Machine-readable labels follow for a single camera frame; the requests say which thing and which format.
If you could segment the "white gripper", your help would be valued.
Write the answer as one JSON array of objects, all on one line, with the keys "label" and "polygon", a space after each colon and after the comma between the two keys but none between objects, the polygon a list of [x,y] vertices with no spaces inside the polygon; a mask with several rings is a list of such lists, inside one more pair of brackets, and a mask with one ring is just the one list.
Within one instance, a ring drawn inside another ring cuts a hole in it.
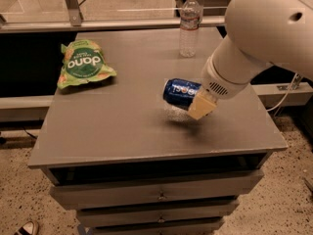
[{"label": "white gripper", "polygon": [[193,119],[201,119],[207,116],[216,108],[216,99],[233,98],[244,90],[247,84],[227,81],[216,71],[212,58],[209,57],[201,70],[201,86],[205,90],[200,89],[197,92],[188,109],[188,115]]}]

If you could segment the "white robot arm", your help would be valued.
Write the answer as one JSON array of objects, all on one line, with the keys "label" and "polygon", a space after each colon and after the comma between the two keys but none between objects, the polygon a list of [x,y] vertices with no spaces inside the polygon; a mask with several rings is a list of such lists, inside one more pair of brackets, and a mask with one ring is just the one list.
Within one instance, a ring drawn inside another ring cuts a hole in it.
[{"label": "white robot arm", "polygon": [[191,118],[206,116],[273,66],[313,79],[313,0],[231,0],[225,24],[227,35],[201,71]]}]

